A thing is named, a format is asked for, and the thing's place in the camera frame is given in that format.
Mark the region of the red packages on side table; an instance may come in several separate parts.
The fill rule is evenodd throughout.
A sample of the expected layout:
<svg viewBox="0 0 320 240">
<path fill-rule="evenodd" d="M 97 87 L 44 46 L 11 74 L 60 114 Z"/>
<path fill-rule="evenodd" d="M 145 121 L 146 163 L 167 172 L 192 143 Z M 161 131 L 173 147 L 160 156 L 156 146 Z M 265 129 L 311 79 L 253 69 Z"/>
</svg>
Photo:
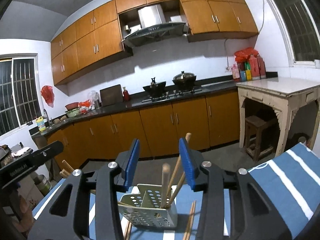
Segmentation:
<svg viewBox="0 0 320 240">
<path fill-rule="evenodd" d="M 245 82 L 266 78 L 266 68 L 259 52 L 248 47 L 234 53 L 232 74 L 235 81 Z"/>
</svg>

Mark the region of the green basin on counter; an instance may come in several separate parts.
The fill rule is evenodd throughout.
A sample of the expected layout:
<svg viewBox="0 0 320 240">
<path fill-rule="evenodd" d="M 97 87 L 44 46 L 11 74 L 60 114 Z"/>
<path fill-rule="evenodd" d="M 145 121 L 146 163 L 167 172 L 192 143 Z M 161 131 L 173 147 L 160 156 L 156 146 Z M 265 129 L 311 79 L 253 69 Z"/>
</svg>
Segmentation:
<svg viewBox="0 0 320 240">
<path fill-rule="evenodd" d="M 81 114 L 80 108 L 75 108 L 75 109 L 66 111 L 66 115 L 68 118 L 73 118 L 79 114 Z"/>
</svg>

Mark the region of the kitchen faucet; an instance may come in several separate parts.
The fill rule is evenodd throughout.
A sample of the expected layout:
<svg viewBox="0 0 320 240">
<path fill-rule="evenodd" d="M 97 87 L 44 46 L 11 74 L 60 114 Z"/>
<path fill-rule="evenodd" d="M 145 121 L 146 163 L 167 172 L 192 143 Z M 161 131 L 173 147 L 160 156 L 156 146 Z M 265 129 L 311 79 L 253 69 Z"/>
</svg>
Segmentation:
<svg viewBox="0 0 320 240">
<path fill-rule="evenodd" d="M 48 126 L 52 126 L 52 121 L 49 118 L 49 115 L 48 115 L 48 113 L 47 113 L 47 111 L 45 109 L 43 110 L 43 118 L 47 120 Z"/>
</svg>

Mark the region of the brown lower kitchen cabinets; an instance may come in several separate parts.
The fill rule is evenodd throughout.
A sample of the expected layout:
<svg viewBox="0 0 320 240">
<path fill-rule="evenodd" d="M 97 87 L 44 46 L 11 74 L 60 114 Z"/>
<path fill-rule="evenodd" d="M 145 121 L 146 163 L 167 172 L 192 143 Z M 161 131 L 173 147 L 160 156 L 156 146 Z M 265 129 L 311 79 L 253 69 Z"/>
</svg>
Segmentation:
<svg viewBox="0 0 320 240">
<path fill-rule="evenodd" d="M 191 133 L 190 146 L 205 150 L 239 139 L 239 99 L 236 89 L 91 118 L 70 124 L 46 136 L 64 145 L 55 157 L 79 168 L 88 159 L 114 160 L 140 140 L 140 158 L 178 153 L 178 140 Z"/>
</svg>

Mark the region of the barred window left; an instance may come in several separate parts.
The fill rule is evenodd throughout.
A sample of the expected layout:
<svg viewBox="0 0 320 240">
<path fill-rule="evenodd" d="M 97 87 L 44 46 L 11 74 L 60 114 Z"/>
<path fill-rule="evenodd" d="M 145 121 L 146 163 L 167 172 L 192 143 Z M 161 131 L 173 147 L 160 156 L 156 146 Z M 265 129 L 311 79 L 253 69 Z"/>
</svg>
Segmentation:
<svg viewBox="0 0 320 240">
<path fill-rule="evenodd" d="M 36 89 L 35 58 L 1 59 L 0 66 L 1 135 L 41 116 Z"/>
</svg>

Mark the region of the barred window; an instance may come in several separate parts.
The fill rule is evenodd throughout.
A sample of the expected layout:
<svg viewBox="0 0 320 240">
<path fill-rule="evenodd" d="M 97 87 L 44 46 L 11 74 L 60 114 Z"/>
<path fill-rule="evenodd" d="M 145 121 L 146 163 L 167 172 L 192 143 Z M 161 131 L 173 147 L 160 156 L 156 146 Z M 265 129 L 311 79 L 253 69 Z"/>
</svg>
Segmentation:
<svg viewBox="0 0 320 240">
<path fill-rule="evenodd" d="M 273 0 L 290 37 L 295 61 L 319 59 L 319 31 L 303 0 Z"/>
<path fill-rule="evenodd" d="M 1 59 L 0 66 L 1 135 L 41 116 L 36 89 L 35 58 Z"/>
</svg>

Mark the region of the glass jar on counter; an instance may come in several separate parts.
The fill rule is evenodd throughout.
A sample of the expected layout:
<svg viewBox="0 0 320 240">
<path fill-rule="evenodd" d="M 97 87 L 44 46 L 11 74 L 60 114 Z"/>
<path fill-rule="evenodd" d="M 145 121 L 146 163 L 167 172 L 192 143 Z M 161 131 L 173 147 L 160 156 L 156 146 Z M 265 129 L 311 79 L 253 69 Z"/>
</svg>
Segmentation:
<svg viewBox="0 0 320 240">
<path fill-rule="evenodd" d="M 88 99 L 91 104 L 91 109 L 99 109 L 101 107 L 100 95 L 95 90 L 89 92 Z"/>
</svg>

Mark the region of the dark cutting board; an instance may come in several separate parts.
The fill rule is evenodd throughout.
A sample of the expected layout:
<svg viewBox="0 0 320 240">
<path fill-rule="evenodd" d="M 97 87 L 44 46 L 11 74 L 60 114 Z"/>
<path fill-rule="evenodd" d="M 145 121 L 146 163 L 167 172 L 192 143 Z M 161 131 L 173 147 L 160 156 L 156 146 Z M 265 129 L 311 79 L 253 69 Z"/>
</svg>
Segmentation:
<svg viewBox="0 0 320 240">
<path fill-rule="evenodd" d="M 115 85 L 100 90 L 101 104 L 103 107 L 123 102 L 121 85 Z"/>
</svg>

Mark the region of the wooden chopstick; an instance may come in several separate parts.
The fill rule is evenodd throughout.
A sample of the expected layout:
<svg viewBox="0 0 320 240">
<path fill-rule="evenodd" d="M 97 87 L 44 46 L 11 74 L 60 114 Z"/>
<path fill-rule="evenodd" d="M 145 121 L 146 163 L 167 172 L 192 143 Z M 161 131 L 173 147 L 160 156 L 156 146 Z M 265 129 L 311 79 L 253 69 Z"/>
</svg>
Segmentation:
<svg viewBox="0 0 320 240">
<path fill-rule="evenodd" d="M 130 222 L 127 220 L 127 224 L 125 226 L 125 230 L 124 230 L 124 234 L 123 234 L 124 240 L 127 239 L 127 232 L 128 232 L 128 229 L 129 229 L 129 225 L 130 225 Z"/>
<path fill-rule="evenodd" d="M 191 133 L 187 133 L 187 134 L 185 135 L 186 141 L 189 142 L 189 141 L 190 141 L 190 138 L 191 138 Z M 171 196 L 171 187 L 172 187 L 172 185 L 173 185 L 174 178 L 175 178 L 175 176 L 176 176 L 176 174 L 177 174 L 177 172 L 178 172 L 178 169 L 180 168 L 180 164 L 181 164 L 181 158 L 178 157 L 178 159 L 177 159 L 177 161 L 176 161 L 175 168 L 174 168 L 173 173 L 172 173 L 172 175 L 171 175 L 171 178 L 170 178 L 170 180 L 169 180 L 169 185 L 168 185 L 168 190 L 167 190 L 167 197 L 170 197 L 170 196 Z"/>
<path fill-rule="evenodd" d="M 195 209 L 196 209 L 196 201 L 194 201 L 192 204 L 192 210 L 190 212 L 189 222 L 185 232 L 185 238 L 184 238 L 185 240 L 189 240 L 191 236 L 191 231 L 193 228 L 193 222 L 194 222 L 194 216 L 195 216 Z"/>
<path fill-rule="evenodd" d="M 176 186 L 176 189 L 175 191 L 173 192 L 173 194 L 171 195 L 169 201 L 167 202 L 166 206 L 165 206 L 165 209 L 168 209 L 169 207 L 171 207 L 171 204 L 173 203 L 174 199 L 176 198 L 176 196 L 178 195 L 181 187 L 183 186 L 184 184 L 184 181 L 185 181 L 185 173 L 182 174 L 177 186 Z"/>
<path fill-rule="evenodd" d="M 186 225 L 185 232 L 184 232 L 184 235 L 183 235 L 183 240 L 186 240 L 186 238 L 188 236 L 188 231 L 189 231 L 189 228 L 190 228 L 190 220 L 191 220 L 191 217 L 192 217 L 192 214 L 193 214 L 193 211 L 194 211 L 194 206 L 195 206 L 195 201 L 193 201 L 192 204 L 191 204 L 189 217 L 188 217 L 188 220 L 187 220 L 187 225 Z"/>
<path fill-rule="evenodd" d="M 131 230 L 132 230 L 132 223 L 128 222 L 127 230 L 126 230 L 126 234 L 125 234 L 125 239 L 126 240 L 130 240 Z"/>
<path fill-rule="evenodd" d="M 62 170 L 60 171 L 60 176 L 62 178 L 68 178 L 72 172 L 74 171 L 74 168 L 71 167 L 71 165 L 69 165 L 69 163 L 67 163 L 67 161 L 63 160 L 62 161 Z"/>
<path fill-rule="evenodd" d="M 162 191 L 161 191 L 161 205 L 160 208 L 163 209 L 167 203 L 167 191 L 170 180 L 170 165 L 164 163 L 162 165 Z"/>
</svg>

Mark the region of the small wooden stool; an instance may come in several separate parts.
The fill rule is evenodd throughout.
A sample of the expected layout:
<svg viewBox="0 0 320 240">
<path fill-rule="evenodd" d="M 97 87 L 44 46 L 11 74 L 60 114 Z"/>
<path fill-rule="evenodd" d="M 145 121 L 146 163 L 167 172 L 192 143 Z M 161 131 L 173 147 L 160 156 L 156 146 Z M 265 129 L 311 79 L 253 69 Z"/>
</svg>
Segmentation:
<svg viewBox="0 0 320 240">
<path fill-rule="evenodd" d="M 276 118 L 268 121 L 252 115 L 245 118 L 245 152 L 255 162 L 263 159 L 273 152 L 274 147 L 269 145 L 267 149 L 261 150 L 262 135 L 265 129 L 273 126 L 277 122 Z"/>
</svg>

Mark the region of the yellow detergent bottle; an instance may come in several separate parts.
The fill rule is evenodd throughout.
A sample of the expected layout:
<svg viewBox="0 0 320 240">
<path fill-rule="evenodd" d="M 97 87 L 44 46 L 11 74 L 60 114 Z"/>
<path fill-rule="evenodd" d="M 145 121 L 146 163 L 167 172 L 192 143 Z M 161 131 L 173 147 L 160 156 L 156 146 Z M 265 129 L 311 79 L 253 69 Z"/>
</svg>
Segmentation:
<svg viewBox="0 0 320 240">
<path fill-rule="evenodd" d="M 36 119 L 36 124 L 37 124 L 37 127 L 39 129 L 40 132 L 43 132 L 46 130 L 46 125 L 45 125 L 45 122 L 44 122 L 44 118 L 42 116 L 38 117 Z"/>
</svg>

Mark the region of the green perforated utensil holder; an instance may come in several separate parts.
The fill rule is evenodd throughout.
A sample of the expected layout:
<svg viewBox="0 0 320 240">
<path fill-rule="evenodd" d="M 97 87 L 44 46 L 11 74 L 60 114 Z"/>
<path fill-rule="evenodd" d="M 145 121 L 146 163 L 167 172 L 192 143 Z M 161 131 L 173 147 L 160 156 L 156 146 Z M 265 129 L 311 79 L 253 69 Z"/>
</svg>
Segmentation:
<svg viewBox="0 0 320 240">
<path fill-rule="evenodd" d="M 177 226 L 175 203 L 168 209 L 161 208 L 162 187 L 138 184 L 136 191 L 124 194 L 119 200 L 119 213 L 136 227 L 174 229 Z"/>
</svg>

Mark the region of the barred window right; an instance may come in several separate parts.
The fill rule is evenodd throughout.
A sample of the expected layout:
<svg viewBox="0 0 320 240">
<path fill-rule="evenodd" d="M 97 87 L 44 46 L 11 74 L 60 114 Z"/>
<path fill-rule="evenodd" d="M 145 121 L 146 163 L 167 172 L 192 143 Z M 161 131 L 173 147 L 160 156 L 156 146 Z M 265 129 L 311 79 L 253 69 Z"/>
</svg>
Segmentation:
<svg viewBox="0 0 320 240">
<path fill-rule="evenodd" d="M 290 37 L 295 61 L 319 59 L 319 31 L 303 0 L 273 0 Z"/>
</svg>

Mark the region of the range hood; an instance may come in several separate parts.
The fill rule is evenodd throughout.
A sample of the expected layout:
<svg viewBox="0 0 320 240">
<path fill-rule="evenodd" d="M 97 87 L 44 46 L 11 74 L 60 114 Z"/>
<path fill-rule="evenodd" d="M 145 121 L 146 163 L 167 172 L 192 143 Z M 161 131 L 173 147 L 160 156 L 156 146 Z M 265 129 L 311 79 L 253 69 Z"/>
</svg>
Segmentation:
<svg viewBox="0 0 320 240">
<path fill-rule="evenodd" d="M 119 20 L 122 43 L 131 48 L 189 33 L 179 0 L 135 8 L 119 14 Z"/>
</svg>

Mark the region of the red sauce bottle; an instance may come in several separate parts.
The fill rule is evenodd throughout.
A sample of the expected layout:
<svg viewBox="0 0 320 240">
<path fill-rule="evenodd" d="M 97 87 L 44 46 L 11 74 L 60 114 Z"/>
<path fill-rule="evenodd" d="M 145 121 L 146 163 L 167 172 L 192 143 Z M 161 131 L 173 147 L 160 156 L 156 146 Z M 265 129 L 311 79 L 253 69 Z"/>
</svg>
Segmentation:
<svg viewBox="0 0 320 240">
<path fill-rule="evenodd" d="M 125 87 L 123 87 L 123 99 L 124 99 L 124 101 L 130 101 L 129 92 Z"/>
</svg>

